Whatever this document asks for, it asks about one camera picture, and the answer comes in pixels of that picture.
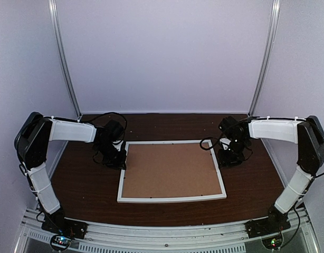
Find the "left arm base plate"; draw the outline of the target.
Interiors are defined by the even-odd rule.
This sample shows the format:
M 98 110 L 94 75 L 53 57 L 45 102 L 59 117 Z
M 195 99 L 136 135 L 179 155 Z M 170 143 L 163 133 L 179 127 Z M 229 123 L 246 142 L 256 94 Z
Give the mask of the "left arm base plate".
M 65 217 L 45 217 L 42 230 L 66 237 L 84 239 L 88 224 L 82 221 L 66 219 Z

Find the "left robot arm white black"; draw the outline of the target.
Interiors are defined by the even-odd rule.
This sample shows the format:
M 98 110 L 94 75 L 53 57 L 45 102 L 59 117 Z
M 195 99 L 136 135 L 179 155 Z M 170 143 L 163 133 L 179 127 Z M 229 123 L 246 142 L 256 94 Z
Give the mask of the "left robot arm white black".
M 127 151 L 124 136 L 128 122 L 109 120 L 106 125 L 32 112 L 14 140 L 14 148 L 23 174 L 43 211 L 51 215 L 49 226 L 58 234 L 69 229 L 69 222 L 57 214 L 61 204 L 56 197 L 46 171 L 47 150 L 52 141 L 91 143 L 96 154 L 102 155 L 100 164 L 118 170 L 126 169 Z

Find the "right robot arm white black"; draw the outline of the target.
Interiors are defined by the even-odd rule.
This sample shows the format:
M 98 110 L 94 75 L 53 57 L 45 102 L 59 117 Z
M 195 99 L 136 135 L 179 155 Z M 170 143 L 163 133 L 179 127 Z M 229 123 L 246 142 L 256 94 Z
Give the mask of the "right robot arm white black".
M 267 232 L 276 232 L 286 221 L 288 212 L 295 206 L 319 177 L 324 164 L 324 130 L 317 116 L 307 118 L 224 118 L 218 128 L 218 163 L 233 167 L 246 161 L 243 152 L 249 149 L 252 139 L 269 139 L 291 142 L 298 146 L 297 168 L 284 191 L 268 211 L 264 220 Z

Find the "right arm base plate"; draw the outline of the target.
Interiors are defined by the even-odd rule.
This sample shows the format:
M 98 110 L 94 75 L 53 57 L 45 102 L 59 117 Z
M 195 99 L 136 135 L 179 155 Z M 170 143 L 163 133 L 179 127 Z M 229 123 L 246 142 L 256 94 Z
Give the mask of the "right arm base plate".
M 263 218 L 259 220 L 249 220 L 245 223 L 245 228 L 248 237 L 255 238 L 289 229 L 291 228 L 291 224 L 289 221 L 285 221 L 282 224 L 270 223 L 269 218 Z

